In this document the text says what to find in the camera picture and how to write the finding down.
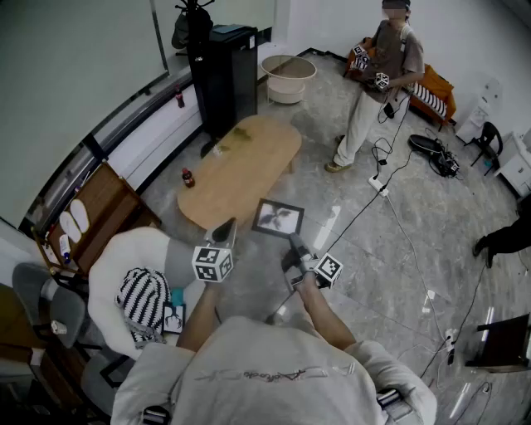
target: person in black pants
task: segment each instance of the person in black pants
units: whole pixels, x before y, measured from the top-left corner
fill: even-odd
[[[487,267],[492,267],[496,254],[510,254],[531,247],[531,221],[529,217],[520,217],[512,226],[504,227],[496,232],[483,236],[472,251],[478,256],[487,248]]]

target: gray t-shirt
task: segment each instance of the gray t-shirt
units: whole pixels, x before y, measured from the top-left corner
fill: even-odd
[[[113,424],[137,424],[163,405],[172,425],[363,424],[391,418],[376,392],[396,388],[411,422],[435,422],[436,399],[405,365],[372,341],[341,351],[302,330],[232,317],[195,354],[149,344],[119,388]]]
[[[376,47],[376,56],[371,59],[360,81],[374,80],[378,72],[386,74],[390,80],[406,74],[406,72],[424,72],[424,50],[415,33],[411,30],[402,46],[402,30],[391,27],[389,21],[381,21],[373,37],[373,47]],[[365,91],[376,101],[383,103],[386,96],[389,99],[393,94],[381,93],[369,87]]]

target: black refrigerator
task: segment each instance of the black refrigerator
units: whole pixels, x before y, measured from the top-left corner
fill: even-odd
[[[201,52],[188,49],[203,126],[213,143],[257,112],[256,28],[243,27],[221,34],[215,31],[219,27],[210,31]]]

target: black picture frame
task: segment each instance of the black picture frame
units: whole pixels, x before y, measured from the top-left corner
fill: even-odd
[[[276,236],[276,237],[283,237],[284,239],[289,239],[290,237],[288,233],[271,230],[271,229],[261,227],[258,225],[258,221],[260,219],[260,212],[264,204],[297,212],[299,214],[299,217],[297,218],[297,225],[295,227],[295,233],[297,233],[298,235],[300,234],[300,228],[302,227],[302,220],[304,218],[304,208],[296,207],[294,205],[289,205],[287,203],[278,203],[276,201],[271,201],[269,199],[264,199],[264,198],[261,198],[260,201],[258,202],[258,207],[256,208],[255,218],[252,222],[252,230],[255,230],[260,233],[265,233],[268,235]]]
[[[170,307],[172,310],[173,309],[181,309],[181,308],[183,308],[183,318],[182,318],[183,323],[181,324],[181,332],[174,332],[172,330],[167,330],[166,329],[166,318],[164,317],[164,313],[165,313],[166,307]],[[164,302],[163,303],[163,332],[168,332],[169,334],[180,335],[183,332],[185,324],[186,324],[186,304],[173,305],[169,301]]]

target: teal object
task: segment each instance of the teal object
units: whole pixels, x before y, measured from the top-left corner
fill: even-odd
[[[184,304],[184,291],[183,288],[172,289],[172,305],[179,307]]]

